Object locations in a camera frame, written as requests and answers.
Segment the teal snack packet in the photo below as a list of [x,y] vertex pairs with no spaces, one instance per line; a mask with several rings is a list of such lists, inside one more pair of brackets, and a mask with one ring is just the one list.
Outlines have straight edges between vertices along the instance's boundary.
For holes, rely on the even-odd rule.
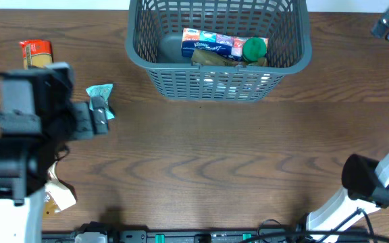
[[112,89],[113,89],[113,84],[94,85],[94,86],[89,86],[86,89],[86,93],[90,98],[93,97],[103,98],[105,103],[105,112],[106,112],[107,119],[115,118],[114,112],[109,107],[109,97],[111,95]]

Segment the gold foil snack bag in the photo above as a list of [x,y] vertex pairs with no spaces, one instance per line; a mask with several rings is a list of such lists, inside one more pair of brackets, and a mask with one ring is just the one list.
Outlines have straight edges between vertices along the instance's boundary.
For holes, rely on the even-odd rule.
[[265,57],[258,58],[258,60],[254,62],[234,61],[222,57],[212,51],[206,51],[201,49],[194,50],[191,57],[191,61],[193,64],[210,65],[210,66],[226,66],[226,67],[236,67],[236,66],[267,67],[268,66],[268,62]]

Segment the green lid jar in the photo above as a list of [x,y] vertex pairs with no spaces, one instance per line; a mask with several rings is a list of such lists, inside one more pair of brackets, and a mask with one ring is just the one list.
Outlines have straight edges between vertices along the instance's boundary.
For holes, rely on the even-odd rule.
[[257,61],[267,53],[268,39],[260,37],[249,38],[242,47],[242,58],[245,61]]

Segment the colourful tissue pack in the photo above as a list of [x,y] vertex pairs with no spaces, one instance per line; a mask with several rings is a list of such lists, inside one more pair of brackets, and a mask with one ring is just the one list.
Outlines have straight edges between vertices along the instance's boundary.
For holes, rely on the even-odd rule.
[[182,34],[183,57],[192,57],[195,49],[212,51],[234,61],[244,61],[242,47],[252,37],[228,36],[205,30],[185,28]]

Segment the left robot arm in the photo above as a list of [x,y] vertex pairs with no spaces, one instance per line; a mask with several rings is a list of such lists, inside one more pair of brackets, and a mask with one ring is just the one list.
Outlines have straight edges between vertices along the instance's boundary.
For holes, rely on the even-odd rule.
[[73,140],[108,133],[105,101],[71,100],[65,62],[0,73],[0,242],[40,242],[48,169]]

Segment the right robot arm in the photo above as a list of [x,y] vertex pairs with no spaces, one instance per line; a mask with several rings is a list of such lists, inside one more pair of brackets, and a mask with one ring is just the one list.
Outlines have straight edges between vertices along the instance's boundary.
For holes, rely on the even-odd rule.
[[345,162],[340,189],[297,230],[312,242],[336,242],[360,218],[389,207],[389,153],[380,161],[353,154]]

